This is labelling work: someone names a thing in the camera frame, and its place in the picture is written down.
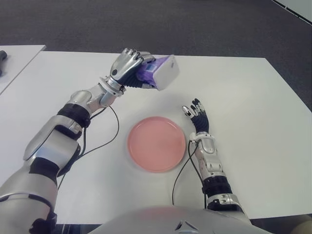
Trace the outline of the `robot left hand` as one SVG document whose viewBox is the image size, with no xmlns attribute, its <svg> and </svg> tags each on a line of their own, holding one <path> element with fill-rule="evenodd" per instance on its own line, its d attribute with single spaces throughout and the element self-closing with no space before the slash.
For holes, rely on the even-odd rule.
<svg viewBox="0 0 312 234">
<path fill-rule="evenodd" d="M 155 57 L 149 52 L 125 48 L 112 64 L 110 77 L 122 86 L 155 89 L 154 85 L 137 78 L 140 67 L 153 61 L 155 61 Z"/>
</svg>

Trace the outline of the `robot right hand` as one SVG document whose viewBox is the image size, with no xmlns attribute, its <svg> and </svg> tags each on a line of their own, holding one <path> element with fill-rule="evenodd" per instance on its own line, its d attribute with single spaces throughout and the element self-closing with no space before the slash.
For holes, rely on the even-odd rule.
<svg viewBox="0 0 312 234">
<path fill-rule="evenodd" d="M 182 106 L 182 111 L 184 112 L 184 115 L 191 120 L 196 133 L 209 133 L 208 116 L 204 106 L 197 98 L 192 101 L 190 108 L 188 106 Z"/>
</svg>

